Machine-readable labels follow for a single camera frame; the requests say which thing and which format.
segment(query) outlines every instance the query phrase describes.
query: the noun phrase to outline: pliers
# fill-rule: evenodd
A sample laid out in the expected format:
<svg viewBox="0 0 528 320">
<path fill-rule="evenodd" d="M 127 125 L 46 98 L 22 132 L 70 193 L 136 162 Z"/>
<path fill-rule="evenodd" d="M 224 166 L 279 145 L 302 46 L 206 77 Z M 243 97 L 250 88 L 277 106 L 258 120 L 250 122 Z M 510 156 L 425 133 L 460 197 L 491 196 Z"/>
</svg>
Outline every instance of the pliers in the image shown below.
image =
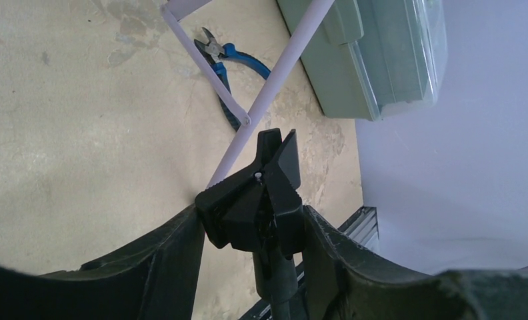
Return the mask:
<svg viewBox="0 0 528 320">
<path fill-rule="evenodd" d="M 250 69 L 256 71 L 256 73 L 264 78 L 264 80 L 268 79 L 268 76 L 270 75 L 270 69 L 268 69 L 264 63 L 260 62 L 260 60 L 247 53 L 237 51 L 235 45 L 232 43 L 220 45 L 209 30 L 206 28 L 202 28 L 202 30 L 209 42 L 203 43 L 197 39 L 194 39 L 193 42 L 196 48 L 199 50 L 199 52 L 201 52 L 202 56 L 205 58 L 205 60 L 207 60 L 211 68 L 214 70 L 215 74 L 217 74 L 219 80 L 221 80 L 227 90 L 229 90 L 229 92 L 231 92 L 231 86 L 229 85 L 227 70 L 221 60 L 231 60 L 242 63 Z M 241 122 L 229 110 L 221 98 L 219 98 L 219 102 L 225 116 L 227 117 L 227 120 L 233 129 L 238 131 L 241 127 Z"/>
</svg>

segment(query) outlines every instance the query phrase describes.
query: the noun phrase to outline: metal tube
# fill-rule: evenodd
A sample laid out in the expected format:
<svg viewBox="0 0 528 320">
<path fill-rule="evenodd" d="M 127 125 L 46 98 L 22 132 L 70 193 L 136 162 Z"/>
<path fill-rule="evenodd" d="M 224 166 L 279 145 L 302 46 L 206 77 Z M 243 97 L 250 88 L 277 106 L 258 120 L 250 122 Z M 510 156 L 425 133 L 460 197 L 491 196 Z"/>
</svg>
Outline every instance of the metal tube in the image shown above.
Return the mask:
<svg viewBox="0 0 528 320">
<path fill-rule="evenodd" d="M 333 2 L 334 0 L 313 0 L 313 2 L 311 2 L 303 15 L 303 18 L 301 18 L 301 21 L 293 32 L 286 48 L 280 55 L 278 62 L 272 69 L 268 80 L 266 80 L 266 83 L 262 87 L 262 90 L 260 90 L 258 96 L 256 96 L 256 99 L 248 112 L 248 115 L 251 118 L 251 124 L 243 125 L 238 130 L 207 187 L 211 187 L 226 178 L 229 170 L 232 168 L 234 162 L 237 160 L 244 146 L 248 142 L 248 139 L 252 135 L 252 132 L 256 129 L 258 122 L 260 122 L 262 116 L 264 116 L 264 113 L 266 113 L 266 110 L 268 110 L 268 107 L 274 101 L 281 86 L 284 84 L 289 73 L 295 66 L 309 40 L 311 40 L 311 37 L 315 34 L 315 31 L 323 21 L 323 18 L 326 16 Z"/>
<path fill-rule="evenodd" d="M 179 25 L 179 22 L 174 17 L 172 12 L 166 8 L 166 6 L 169 4 L 170 3 L 167 3 L 160 7 L 162 18 L 164 18 L 164 21 L 166 21 L 168 26 L 170 26 L 170 29 L 172 29 L 176 38 L 179 40 L 179 42 L 181 42 L 181 45 L 191 56 L 193 62 L 195 62 L 198 68 L 200 68 L 200 70 L 205 74 L 211 86 L 220 96 L 221 100 L 223 100 L 223 102 L 227 105 L 229 110 L 231 110 L 232 114 L 234 114 L 235 117 L 242 122 L 242 124 L 249 125 L 251 120 L 247 112 L 235 101 L 231 93 L 227 90 L 227 88 L 225 88 L 221 80 L 219 80 L 211 66 L 208 64 L 205 58 L 203 58 L 199 50 L 197 50 L 193 44 L 193 41 L 187 36 L 187 34 L 185 34 L 185 31 Z"/>
</svg>

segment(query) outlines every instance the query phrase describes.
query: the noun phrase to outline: blue plier handle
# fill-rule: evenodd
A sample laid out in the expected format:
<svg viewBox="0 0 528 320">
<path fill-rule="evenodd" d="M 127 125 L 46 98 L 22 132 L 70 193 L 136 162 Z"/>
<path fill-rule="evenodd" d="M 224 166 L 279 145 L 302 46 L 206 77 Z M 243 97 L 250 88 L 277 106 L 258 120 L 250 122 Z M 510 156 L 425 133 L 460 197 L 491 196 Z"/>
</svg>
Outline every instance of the blue plier handle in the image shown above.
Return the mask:
<svg viewBox="0 0 528 320">
<path fill-rule="evenodd" d="M 193 40 L 195 46 L 204 56 L 205 60 L 210 64 L 211 68 L 217 74 L 219 80 L 224 84 L 224 86 L 231 92 L 231 86 L 229 84 L 229 78 L 227 77 L 227 69 L 225 65 L 220 62 L 220 60 L 230 60 L 246 65 L 248 68 L 256 71 L 264 80 L 268 79 L 270 76 L 270 69 L 260 62 L 260 60 L 254 58 L 253 56 L 237 51 L 235 45 L 232 43 L 226 43 L 220 45 L 213 34 L 206 28 L 202 28 L 204 34 L 207 36 L 209 42 L 203 43 L 199 40 Z M 241 127 L 241 122 L 236 118 L 236 116 L 229 110 L 227 105 L 219 98 L 221 108 L 227 117 L 227 120 L 233 127 L 235 131 L 238 131 Z"/>
</svg>

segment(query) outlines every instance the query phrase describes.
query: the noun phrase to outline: diagonal cutting pliers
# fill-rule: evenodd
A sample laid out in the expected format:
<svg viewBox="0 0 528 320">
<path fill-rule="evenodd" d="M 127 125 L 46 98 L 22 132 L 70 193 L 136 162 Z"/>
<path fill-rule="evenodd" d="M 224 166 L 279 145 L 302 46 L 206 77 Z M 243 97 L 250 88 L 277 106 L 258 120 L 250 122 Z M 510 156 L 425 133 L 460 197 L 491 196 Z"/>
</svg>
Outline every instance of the diagonal cutting pliers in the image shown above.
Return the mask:
<svg viewBox="0 0 528 320">
<path fill-rule="evenodd" d="M 231 86 L 229 84 L 229 78 L 227 77 L 227 70 L 221 60 L 230 60 L 242 63 L 248 68 L 256 71 L 256 73 L 264 78 L 264 80 L 268 79 L 268 76 L 270 75 L 270 69 L 268 69 L 264 63 L 260 62 L 260 60 L 247 53 L 237 51 L 235 45 L 232 43 L 220 45 L 209 30 L 206 28 L 202 28 L 202 30 L 209 42 L 203 43 L 197 39 L 194 39 L 193 42 L 229 92 L 231 92 Z M 221 98 L 219 98 L 219 102 L 225 116 L 227 117 L 227 120 L 234 130 L 238 131 L 241 126 L 241 122 L 229 110 Z"/>
</svg>

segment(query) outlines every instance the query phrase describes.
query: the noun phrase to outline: metal frame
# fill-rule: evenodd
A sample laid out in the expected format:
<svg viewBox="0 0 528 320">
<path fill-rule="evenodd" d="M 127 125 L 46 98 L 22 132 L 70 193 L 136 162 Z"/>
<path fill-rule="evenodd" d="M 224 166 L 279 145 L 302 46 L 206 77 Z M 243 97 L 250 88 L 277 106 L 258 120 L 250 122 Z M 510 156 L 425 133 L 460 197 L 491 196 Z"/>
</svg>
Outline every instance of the metal frame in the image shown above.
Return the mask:
<svg viewBox="0 0 528 320">
<path fill-rule="evenodd" d="M 243 125 L 233 138 L 230 146 L 227 148 L 221 162 L 217 166 L 207 187 L 211 187 L 222 181 L 231 170 L 234 162 L 241 154 L 244 146 L 250 136 L 256 129 L 258 122 L 268 110 L 270 104 L 280 91 L 287 76 L 295 66 L 309 40 L 321 24 L 323 18 L 331 8 L 334 0 L 313 0 L 307 11 L 301 18 L 297 28 L 293 32 L 286 48 L 280 55 L 278 62 L 272 68 L 272 72 L 266 83 L 260 90 L 254 100 L 248 113 L 234 100 L 227 88 L 220 82 L 219 78 L 213 72 L 212 68 L 195 48 L 192 40 L 187 36 L 179 24 L 179 20 L 188 16 L 195 10 L 204 6 L 210 0 L 170 0 L 160 8 L 164 21 L 170 26 L 179 42 L 191 56 L 195 64 L 208 78 L 209 82 L 220 96 L 220 98 L 229 107 L 231 112 L 241 120 Z"/>
</svg>

